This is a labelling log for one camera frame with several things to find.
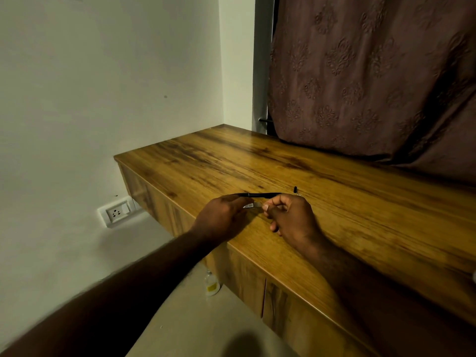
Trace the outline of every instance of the power socket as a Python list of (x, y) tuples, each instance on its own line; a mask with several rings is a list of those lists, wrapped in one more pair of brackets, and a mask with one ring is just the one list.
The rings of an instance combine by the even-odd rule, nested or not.
[(112, 204), (108, 204), (98, 209), (106, 227), (110, 227), (113, 223), (119, 222), (133, 214), (137, 210), (134, 200), (127, 196)]

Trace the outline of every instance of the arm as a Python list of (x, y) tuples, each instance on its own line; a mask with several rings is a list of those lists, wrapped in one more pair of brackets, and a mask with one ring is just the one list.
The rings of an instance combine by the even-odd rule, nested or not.
[(263, 205), (277, 232), (327, 280), (384, 356), (473, 356), (476, 327), (381, 275), (335, 246), (306, 199), (281, 194)]
[(1, 356), (125, 356), (194, 265), (241, 231), (250, 202), (213, 199), (188, 233), (75, 297)]

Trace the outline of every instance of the yellow label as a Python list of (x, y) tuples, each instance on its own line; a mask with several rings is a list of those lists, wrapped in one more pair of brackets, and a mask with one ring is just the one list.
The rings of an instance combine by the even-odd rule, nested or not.
[(211, 292), (211, 291), (214, 291), (215, 289), (217, 289), (217, 283), (213, 283), (211, 286), (208, 286), (207, 287), (207, 292)]

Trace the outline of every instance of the wood grain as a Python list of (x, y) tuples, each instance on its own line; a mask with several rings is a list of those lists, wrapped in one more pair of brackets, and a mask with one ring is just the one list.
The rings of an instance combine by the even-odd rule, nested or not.
[[(358, 258), (476, 325), (476, 196), (391, 168), (221, 125), (115, 156), (147, 188), (196, 216), (236, 192), (298, 186), (325, 234)], [(295, 297), (361, 341), (324, 278), (256, 216), (229, 242)]]
[[(119, 165), (129, 195), (174, 237), (187, 232), (195, 218), (151, 188), (133, 171)], [(227, 244), (214, 249), (203, 264), (261, 318), (266, 276)]]
[(302, 357), (377, 355), (270, 280), (266, 283), (263, 322)]

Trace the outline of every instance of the person's left hand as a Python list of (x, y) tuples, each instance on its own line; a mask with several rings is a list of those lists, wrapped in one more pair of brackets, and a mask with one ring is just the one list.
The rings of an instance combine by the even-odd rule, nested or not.
[(197, 216), (190, 232), (218, 245), (232, 239), (245, 227), (246, 204), (253, 199), (235, 194), (212, 199)]

